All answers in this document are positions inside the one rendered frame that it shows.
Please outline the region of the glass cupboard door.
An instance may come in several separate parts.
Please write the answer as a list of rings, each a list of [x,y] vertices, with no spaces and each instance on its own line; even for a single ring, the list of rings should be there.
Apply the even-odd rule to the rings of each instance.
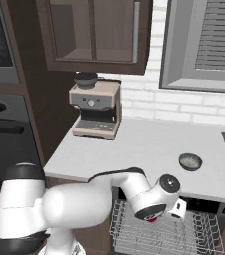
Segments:
[[[134,2],[139,1],[93,0],[99,61],[133,63]]]
[[[57,57],[90,60],[88,0],[50,0],[50,11]]]

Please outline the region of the beige coffee machine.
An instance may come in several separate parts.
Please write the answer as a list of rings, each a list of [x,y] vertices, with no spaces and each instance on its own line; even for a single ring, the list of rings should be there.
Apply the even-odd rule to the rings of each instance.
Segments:
[[[69,103],[80,110],[74,136],[115,140],[122,117],[120,80],[99,79],[96,73],[74,74]]]

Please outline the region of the grey window with blinds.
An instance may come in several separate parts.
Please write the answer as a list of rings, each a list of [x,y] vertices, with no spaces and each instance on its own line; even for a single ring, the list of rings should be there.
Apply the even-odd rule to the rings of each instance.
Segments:
[[[168,0],[159,86],[225,93],[225,0]]]

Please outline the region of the black oven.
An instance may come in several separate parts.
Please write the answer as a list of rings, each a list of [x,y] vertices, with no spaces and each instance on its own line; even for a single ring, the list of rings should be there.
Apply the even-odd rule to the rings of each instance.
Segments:
[[[40,164],[25,100],[0,94],[0,187],[5,170],[21,162]]]

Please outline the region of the brown wall cupboard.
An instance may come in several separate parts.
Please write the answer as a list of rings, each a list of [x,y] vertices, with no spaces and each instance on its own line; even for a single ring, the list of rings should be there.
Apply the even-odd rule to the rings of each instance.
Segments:
[[[88,0],[92,58],[90,60],[68,60],[58,58],[51,19],[50,0],[36,0],[47,67],[52,71],[65,72],[80,71],[127,75],[144,74],[150,51],[153,0],[136,1],[140,2],[140,16],[138,31],[138,60],[135,64],[105,62],[97,59],[93,0]]]

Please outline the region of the dark grey bowl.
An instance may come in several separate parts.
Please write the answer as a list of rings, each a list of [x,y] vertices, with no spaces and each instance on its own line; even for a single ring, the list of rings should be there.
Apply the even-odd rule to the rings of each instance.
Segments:
[[[202,166],[202,159],[193,153],[183,153],[179,157],[179,164],[187,171],[196,171]]]

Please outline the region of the brown tall oven cabinet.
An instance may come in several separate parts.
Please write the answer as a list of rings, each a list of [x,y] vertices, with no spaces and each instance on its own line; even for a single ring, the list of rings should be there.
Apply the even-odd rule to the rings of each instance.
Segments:
[[[0,0],[20,79],[2,91],[25,98],[42,164],[46,164],[75,122],[69,105],[73,75],[47,68],[36,0]]]

